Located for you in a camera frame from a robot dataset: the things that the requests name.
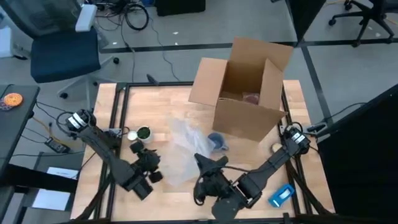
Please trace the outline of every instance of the orange object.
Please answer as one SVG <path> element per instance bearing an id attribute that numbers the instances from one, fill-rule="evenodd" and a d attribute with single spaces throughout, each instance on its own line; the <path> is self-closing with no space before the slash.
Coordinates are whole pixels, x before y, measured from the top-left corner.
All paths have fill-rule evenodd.
<path id="1" fill-rule="evenodd" d="M 7 106 L 19 106 L 22 103 L 24 98 L 21 94 L 18 93 L 10 93 L 4 97 L 4 103 Z"/>

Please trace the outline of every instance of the small bowl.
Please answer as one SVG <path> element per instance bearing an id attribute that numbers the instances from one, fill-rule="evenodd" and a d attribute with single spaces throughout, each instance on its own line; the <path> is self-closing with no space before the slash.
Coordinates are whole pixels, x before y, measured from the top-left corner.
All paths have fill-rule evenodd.
<path id="1" fill-rule="evenodd" d="M 142 128 L 147 128 L 147 129 L 149 129 L 149 136 L 147 137 L 147 138 L 145 138 L 145 139 L 142 139 L 142 138 L 140 138 L 139 137 L 139 134 L 138 134 L 138 132 L 140 131 L 140 129 L 142 129 Z M 140 139 L 143 143 L 150 143 L 150 142 L 152 142 L 152 140 L 154 139 L 154 135 L 153 135 L 153 133 L 152 133 L 152 130 L 148 127 L 148 126 L 142 126 L 142 127 L 140 127 L 139 129 L 137 129 L 137 138 L 138 139 Z"/>

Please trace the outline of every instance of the blue package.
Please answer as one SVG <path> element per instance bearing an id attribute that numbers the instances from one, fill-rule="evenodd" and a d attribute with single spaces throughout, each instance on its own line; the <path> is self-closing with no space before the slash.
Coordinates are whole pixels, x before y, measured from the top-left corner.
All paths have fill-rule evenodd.
<path id="1" fill-rule="evenodd" d="M 285 184 L 268 199 L 268 202 L 273 207 L 279 208 L 293 194 L 294 188 L 290 184 Z"/>

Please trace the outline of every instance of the table leg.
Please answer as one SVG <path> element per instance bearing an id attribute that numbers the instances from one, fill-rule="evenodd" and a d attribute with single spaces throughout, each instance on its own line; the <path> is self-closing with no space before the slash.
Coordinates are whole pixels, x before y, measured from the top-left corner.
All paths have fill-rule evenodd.
<path id="1" fill-rule="evenodd" d="M 32 187 L 75 193 L 77 180 L 8 164 L 0 185 Z"/>

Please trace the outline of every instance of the blue cup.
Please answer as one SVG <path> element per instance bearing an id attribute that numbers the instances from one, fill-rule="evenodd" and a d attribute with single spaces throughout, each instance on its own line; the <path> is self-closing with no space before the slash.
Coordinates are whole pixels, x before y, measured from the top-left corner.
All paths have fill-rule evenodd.
<path id="1" fill-rule="evenodd" d="M 215 146 L 213 150 L 228 150 L 229 147 L 225 143 L 224 137 L 220 133 L 211 133 L 207 136 L 210 141 L 212 141 Z"/>

